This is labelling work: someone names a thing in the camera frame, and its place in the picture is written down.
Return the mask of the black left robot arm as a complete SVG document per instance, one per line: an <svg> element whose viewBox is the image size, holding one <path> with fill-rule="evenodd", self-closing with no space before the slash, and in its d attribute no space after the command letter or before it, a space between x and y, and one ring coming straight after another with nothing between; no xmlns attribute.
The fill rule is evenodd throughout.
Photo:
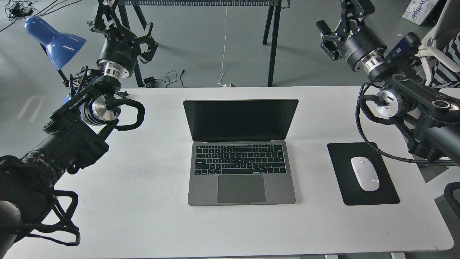
<svg viewBox="0 0 460 259"><path fill-rule="evenodd" d="M79 228L72 222L78 195L56 190L64 175L76 174L99 160L108 150L106 139L113 130L130 131L141 126L144 106L126 96L116 98L120 80L132 75L141 83L138 63L150 62L158 43L151 35L140 5L148 0L99 0L91 31L105 36L97 69L84 67L74 85L65 78L70 97L44 126L47 138L22 158L1 157L1 258L33 231L63 231L75 241L54 242L77 246Z"/></svg>

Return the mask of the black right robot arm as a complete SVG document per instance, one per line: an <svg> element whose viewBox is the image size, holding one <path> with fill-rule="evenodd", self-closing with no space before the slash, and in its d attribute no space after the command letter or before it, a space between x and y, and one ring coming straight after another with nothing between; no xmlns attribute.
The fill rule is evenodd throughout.
<svg viewBox="0 0 460 259"><path fill-rule="evenodd" d="M369 143L361 126L360 113L369 120L394 125L407 139L410 154L417 160L376 153L406 163L425 166L459 166L459 99L426 85L417 77L412 61L421 45L416 35L407 36L384 55L386 45L365 23L374 13L369 0L340 1L340 22L335 30L320 20L321 48L332 60L345 59L352 71L365 71L369 82L358 93L355 122L359 134Z"/></svg>

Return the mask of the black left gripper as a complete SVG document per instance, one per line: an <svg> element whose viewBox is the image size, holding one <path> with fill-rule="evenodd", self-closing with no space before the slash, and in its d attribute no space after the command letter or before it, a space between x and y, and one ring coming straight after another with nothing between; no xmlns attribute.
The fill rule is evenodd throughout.
<svg viewBox="0 0 460 259"><path fill-rule="evenodd" d="M94 19L88 22L90 31L101 33L105 36L97 66L102 69L104 76L116 79L129 78L133 75L138 57L143 64L148 64L153 60L158 43L152 35L154 24L146 24L146 34L137 37L125 26L121 26L115 10L118 0L98 0L97 11ZM105 25L105 19L114 21L115 25L110 25L109 29Z"/></svg>

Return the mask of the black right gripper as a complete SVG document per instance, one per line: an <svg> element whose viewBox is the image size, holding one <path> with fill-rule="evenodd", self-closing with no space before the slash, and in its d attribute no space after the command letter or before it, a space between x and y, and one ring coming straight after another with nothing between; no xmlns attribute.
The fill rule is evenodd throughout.
<svg viewBox="0 0 460 259"><path fill-rule="evenodd" d="M324 20L316 22L322 38L321 48L332 60L344 58L356 72L361 59L372 51L383 54L387 46L364 22L368 15L375 12L370 0L341 0L340 4L341 20L335 31Z"/></svg>

